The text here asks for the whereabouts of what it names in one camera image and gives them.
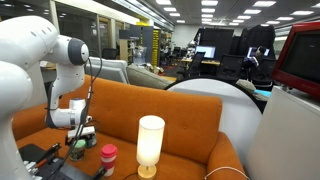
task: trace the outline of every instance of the desk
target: desk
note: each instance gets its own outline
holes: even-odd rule
[[[188,58],[183,58],[180,60],[180,62],[185,62],[185,63],[190,63],[192,61],[192,59],[188,59]],[[215,66],[219,66],[220,62],[218,61],[201,61],[202,64],[210,64],[210,65],[215,65]]]

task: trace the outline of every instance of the table lamp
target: table lamp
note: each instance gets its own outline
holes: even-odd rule
[[[139,121],[137,161],[141,180],[151,180],[156,176],[156,164],[160,158],[165,122],[158,116],[144,116]]]

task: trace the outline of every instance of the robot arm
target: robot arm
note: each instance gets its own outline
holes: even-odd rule
[[[0,90],[0,162],[6,162],[0,164],[0,179],[31,179],[11,124],[13,114],[32,94],[33,83],[26,70],[40,60],[57,63],[46,122],[51,128],[70,126],[80,123],[85,105],[72,101],[69,109],[59,109],[59,96],[84,83],[83,64],[88,57],[88,47],[81,40],[59,35],[44,18],[24,16],[0,22],[0,85],[7,87]]]

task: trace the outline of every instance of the ceiling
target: ceiling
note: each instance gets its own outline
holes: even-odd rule
[[[188,25],[202,24],[201,0],[171,0],[172,5],[159,5],[156,0],[137,1],[153,10],[153,12],[160,13],[162,17],[171,21],[175,25],[178,24],[177,20],[185,20],[185,24]],[[243,13],[246,9],[260,9],[261,12],[256,15],[250,15],[250,19],[244,20],[243,23],[239,23],[237,26],[239,28],[251,28],[258,24],[265,24],[267,21],[274,21],[278,17],[283,16],[293,17],[294,19],[290,21],[280,21],[279,24],[273,24],[274,27],[290,25],[294,22],[303,21],[305,19],[315,20],[320,17],[320,8],[311,7],[320,3],[320,0],[275,0],[277,2],[273,6],[259,8],[253,7],[256,1],[257,0],[218,0],[217,6],[212,7],[215,9],[215,12],[211,13],[213,15],[212,22],[226,24],[226,26],[229,26],[229,23],[234,19],[237,19],[239,15],[244,15]],[[164,7],[175,7],[181,16],[169,16],[169,13],[164,11]],[[298,10],[314,11],[314,13],[307,16],[290,15],[294,11]]]

